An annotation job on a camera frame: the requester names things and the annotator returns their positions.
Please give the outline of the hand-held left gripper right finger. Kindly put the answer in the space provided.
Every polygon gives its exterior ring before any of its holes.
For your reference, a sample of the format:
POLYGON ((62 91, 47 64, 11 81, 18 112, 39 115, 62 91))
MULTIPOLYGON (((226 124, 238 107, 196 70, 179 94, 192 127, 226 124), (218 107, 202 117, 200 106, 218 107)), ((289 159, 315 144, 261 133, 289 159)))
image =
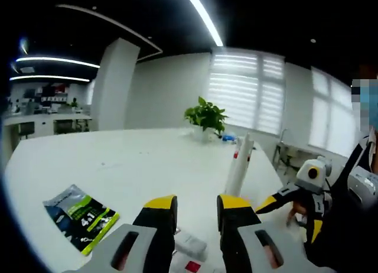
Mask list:
POLYGON ((288 233, 261 222, 241 197, 219 194, 217 217, 226 272, 334 272, 308 260, 288 233))

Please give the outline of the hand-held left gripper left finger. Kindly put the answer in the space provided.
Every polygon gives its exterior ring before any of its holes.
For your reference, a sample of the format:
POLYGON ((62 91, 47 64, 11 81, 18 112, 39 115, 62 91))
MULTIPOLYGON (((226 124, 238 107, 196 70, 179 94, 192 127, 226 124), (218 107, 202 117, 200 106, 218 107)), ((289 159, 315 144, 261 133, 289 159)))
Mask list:
POLYGON ((175 250, 177 196, 147 202, 131 224, 102 240, 76 272, 169 272, 175 250))

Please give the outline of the person's right hand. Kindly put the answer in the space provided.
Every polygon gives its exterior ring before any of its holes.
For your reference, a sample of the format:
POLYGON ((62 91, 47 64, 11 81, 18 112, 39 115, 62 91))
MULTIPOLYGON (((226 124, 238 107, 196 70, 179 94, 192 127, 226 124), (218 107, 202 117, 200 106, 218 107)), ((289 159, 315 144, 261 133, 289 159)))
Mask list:
POLYGON ((286 225, 296 224, 300 227, 306 227, 307 225, 307 210, 298 202, 293 202, 292 209, 288 213, 286 225))

